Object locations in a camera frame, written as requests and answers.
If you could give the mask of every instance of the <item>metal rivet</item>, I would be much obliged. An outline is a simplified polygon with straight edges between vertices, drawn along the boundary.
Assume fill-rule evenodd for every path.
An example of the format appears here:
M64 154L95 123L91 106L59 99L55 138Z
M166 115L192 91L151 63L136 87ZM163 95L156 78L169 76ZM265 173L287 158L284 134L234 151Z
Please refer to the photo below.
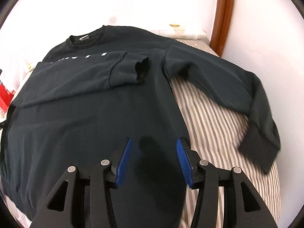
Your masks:
M239 167L234 167L234 168L233 168L233 171L234 171L235 173L241 173L241 172L242 172L241 168L239 168Z
M70 166L67 171L68 172L74 172L76 170L76 167L75 166Z
M204 159L202 159L199 163L200 163L200 165L203 165L203 166L208 165L208 161L204 160Z
M104 159L103 161L101 161L101 165L108 165L110 163L109 160Z

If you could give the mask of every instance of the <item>wall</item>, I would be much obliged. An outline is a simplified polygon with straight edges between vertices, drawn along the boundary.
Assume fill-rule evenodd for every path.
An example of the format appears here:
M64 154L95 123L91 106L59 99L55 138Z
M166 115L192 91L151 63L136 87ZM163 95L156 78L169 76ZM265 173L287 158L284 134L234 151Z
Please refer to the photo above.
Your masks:
M262 80L281 137L279 228L304 204L304 20L291 0L235 0L222 57Z
M217 0L19 0L0 30L0 68L25 52L41 61L70 35L102 25L162 29L168 24L203 29L210 39Z

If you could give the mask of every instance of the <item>striped fabric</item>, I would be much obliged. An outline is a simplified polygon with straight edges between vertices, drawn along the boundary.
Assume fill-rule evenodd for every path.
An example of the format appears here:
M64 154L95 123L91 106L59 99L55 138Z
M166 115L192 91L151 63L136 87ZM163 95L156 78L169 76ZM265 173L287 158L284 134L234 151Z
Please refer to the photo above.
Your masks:
M203 41L178 40L192 47L216 55ZM219 106L191 83L176 77L171 88L186 123L191 148L218 168L231 170L240 167L251 180L276 222L279 220L281 200L276 162L268 175L241 155L237 148L247 131L248 119L241 113ZM198 190L187 187L179 228L189 228L194 215ZM224 189L218 190L216 228L223 226Z

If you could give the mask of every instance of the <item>crew neck collar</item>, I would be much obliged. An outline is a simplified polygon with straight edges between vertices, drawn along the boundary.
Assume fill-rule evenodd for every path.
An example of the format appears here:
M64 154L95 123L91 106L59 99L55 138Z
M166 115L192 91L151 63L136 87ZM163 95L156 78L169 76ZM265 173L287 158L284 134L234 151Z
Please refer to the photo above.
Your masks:
M79 49L87 49L92 46L97 45L101 42L101 40L104 38L105 31L107 29L107 26L102 26L101 28L88 33L83 34L81 36L73 36L71 35L67 40L67 44L71 49L79 50ZM79 40L81 38L85 38L85 36L89 36L88 39Z

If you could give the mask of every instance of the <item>triangular cutout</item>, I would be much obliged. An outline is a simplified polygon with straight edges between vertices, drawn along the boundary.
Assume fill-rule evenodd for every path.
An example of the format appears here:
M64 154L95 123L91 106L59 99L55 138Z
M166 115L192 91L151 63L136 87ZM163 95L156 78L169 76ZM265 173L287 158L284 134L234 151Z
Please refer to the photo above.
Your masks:
M54 195L53 199L48 205L48 209L62 212L64 210L65 196L67 194L68 182L64 181Z
M241 188L245 212L253 212L260 210L258 202L256 201L256 199L254 198L254 196L252 195L249 188L244 182L241 183Z

